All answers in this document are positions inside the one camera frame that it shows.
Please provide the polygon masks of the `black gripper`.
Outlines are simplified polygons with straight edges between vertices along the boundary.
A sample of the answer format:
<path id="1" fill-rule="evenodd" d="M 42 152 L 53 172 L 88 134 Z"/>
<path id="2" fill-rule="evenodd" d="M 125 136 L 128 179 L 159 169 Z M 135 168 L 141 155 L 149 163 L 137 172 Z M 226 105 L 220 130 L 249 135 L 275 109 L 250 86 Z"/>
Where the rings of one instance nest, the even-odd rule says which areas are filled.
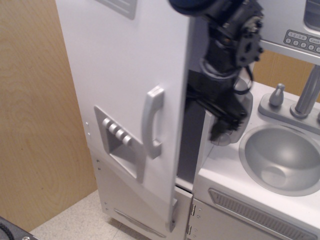
<path id="1" fill-rule="evenodd" d="M 195 70 L 187 73 L 186 107 L 191 103 L 198 103 L 215 117 L 230 118 L 229 107 L 223 100 L 234 89 L 241 69 L 227 74 L 205 74 Z M 216 141 L 222 134 L 232 131 L 234 126 L 224 118 L 217 118 L 210 130 L 210 140 Z"/>

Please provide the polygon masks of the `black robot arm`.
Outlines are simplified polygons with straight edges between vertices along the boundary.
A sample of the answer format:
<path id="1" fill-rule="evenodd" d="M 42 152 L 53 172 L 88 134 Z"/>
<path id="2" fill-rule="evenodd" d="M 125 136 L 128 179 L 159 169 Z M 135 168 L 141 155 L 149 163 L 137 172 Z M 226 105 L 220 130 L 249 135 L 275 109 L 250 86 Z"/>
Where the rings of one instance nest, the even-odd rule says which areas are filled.
<path id="1" fill-rule="evenodd" d="M 208 45 L 199 71 L 188 72 L 186 99 L 216 117 L 210 140 L 237 131 L 249 111 L 239 100 L 252 88 L 249 65 L 259 61 L 263 8 L 256 0 L 171 0 L 178 13 L 206 21 Z"/>

